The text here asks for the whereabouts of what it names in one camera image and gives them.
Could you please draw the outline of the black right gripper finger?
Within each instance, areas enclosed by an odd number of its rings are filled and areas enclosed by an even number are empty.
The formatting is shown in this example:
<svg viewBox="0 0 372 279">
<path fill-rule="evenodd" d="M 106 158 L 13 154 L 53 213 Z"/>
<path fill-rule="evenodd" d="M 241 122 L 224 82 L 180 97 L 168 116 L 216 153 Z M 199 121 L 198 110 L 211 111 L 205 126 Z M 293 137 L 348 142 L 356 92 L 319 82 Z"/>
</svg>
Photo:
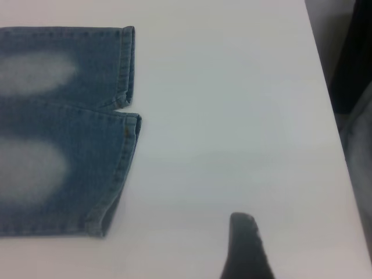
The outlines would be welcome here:
<svg viewBox="0 0 372 279">
<path fill-rule="evenodd" d="M 259 228 L 255 219 L 246 213 L 230 216 L 226 262 L 221 278 L 274 279 Z"/>
</svg>

